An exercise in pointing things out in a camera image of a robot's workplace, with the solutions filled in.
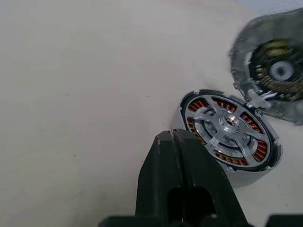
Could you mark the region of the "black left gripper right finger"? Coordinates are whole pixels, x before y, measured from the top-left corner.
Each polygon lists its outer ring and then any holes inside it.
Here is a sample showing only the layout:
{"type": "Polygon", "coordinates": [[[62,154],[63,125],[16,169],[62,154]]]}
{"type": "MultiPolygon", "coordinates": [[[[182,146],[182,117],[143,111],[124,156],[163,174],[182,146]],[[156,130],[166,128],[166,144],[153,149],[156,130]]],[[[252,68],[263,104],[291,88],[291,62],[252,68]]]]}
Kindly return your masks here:
{"type": "Polygon", "coordinates": [[[183,220],[191,227],[247,227],[221,165],[192,133],[173,131],[184,190],[183,220]]]}

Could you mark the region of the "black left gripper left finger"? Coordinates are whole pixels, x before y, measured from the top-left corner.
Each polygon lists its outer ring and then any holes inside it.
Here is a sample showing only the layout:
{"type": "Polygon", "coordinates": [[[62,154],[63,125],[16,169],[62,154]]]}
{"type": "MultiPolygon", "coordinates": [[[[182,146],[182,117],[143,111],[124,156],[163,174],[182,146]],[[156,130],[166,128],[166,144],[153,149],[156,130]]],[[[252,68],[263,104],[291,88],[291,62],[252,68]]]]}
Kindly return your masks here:
{"type": "Polygon", "coordinates": [[[137,216],[180,216],[181,176],[178,153],[170,131],[158,134],[138,177],[137,216]]]}

